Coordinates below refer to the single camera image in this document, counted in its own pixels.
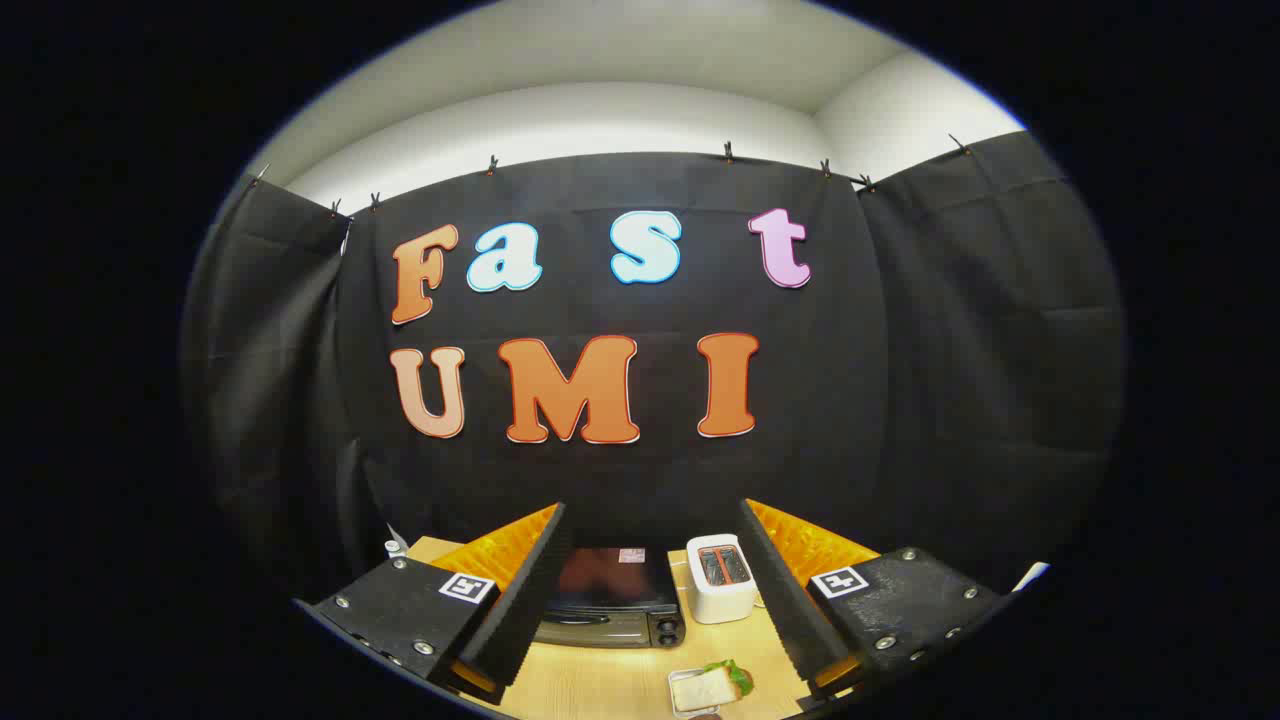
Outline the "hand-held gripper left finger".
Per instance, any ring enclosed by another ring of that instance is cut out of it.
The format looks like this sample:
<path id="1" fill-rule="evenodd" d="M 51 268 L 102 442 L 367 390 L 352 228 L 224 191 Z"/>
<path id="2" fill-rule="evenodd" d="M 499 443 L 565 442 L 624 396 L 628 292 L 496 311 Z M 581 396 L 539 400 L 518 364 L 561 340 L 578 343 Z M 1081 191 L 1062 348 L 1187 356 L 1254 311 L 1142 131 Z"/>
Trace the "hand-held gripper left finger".
<path id="1" fill-rule="evenodd" d="M 558 502 L 433 560 L 396 556 L 297 605 L 352 648 L 436 693 L 498 705 L 529 653 L 570 556 Z"/>

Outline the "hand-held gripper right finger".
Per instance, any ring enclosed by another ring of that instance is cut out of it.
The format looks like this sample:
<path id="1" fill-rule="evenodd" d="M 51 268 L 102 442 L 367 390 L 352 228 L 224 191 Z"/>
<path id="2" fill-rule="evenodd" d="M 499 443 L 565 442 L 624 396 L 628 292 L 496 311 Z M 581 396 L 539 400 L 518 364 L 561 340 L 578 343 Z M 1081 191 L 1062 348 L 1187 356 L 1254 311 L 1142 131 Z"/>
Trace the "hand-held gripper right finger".
<path id="1" fill-rule="evenodd" d="M 813 701 L 905 678 L 1004 610 L 1001 593 L 924 550 L 878 553 L 753 498 L 739 543 Z"/>

